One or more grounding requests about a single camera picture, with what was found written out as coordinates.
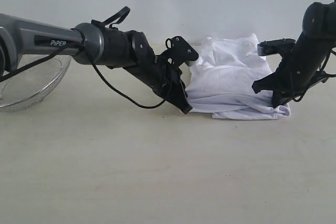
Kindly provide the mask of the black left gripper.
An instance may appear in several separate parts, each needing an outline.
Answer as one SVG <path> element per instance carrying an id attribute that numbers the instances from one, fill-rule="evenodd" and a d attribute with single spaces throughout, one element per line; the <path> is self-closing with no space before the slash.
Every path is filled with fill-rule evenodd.
<path id="1" fill-rule="evenodd" d="M 188 114 L 192 110 L 182 81 L 182 71 L 180 68 L 174 70 L 169 63 L 162 60 L 142 60 L 136 65 L 123 68 L 126 72 L 136 77 L 154 94 L 165 99 L 183 114 Z"/>

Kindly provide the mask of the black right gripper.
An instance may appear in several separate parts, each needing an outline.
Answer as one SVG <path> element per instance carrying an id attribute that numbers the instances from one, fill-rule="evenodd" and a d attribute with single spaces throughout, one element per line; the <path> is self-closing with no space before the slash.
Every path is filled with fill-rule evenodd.
<path id="1" fill-rule="evenodd" d="M 320 60 L 282 60 L 274 73 L 254 81 L 251 88 L 255 94 L 273 91 L 272 107 L 284 106 L 291 98 L 302 98 L 310 88 L 328 80 L 328 74 L 320 66 Z"/>

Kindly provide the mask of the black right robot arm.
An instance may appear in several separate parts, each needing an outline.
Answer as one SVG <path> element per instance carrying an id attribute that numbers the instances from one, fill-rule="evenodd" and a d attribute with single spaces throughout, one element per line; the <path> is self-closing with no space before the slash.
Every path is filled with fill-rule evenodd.
<path id="1" fill-rule="evenodd" d="M 311 87 L 331 78 L 324 68 L 334 48 L 335 2 L 314 2 L 304 13 L 298 39 L 264 40 L 258 44 L 259 56 L 279 54 L 281 61 L 274 72 L 254 81 L 251 88 L 255 93 L 272 92 L 274 108 L 299 102 Z"/>

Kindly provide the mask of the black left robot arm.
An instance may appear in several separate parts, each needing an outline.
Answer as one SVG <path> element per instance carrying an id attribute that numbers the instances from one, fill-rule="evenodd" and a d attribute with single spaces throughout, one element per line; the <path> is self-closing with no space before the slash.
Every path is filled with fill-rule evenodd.
<path id="1" fill-rule="evenodd" d="M 141 31 L 121 31 L 121 20 L 93 20 L 74 28 L 63 28 L 1 14 L 1 80 L 25 70 L 24 55 L 42 55 L 47 61 L 58 55 L 71 56 L 81 65 L 124 69 L 148 86 L 163 102 L 182 113 L 192 110 L 180 66 L 195 61 L 198 53 L 181 36 L 166 40 L 166 50 L 156 54 Z"/>

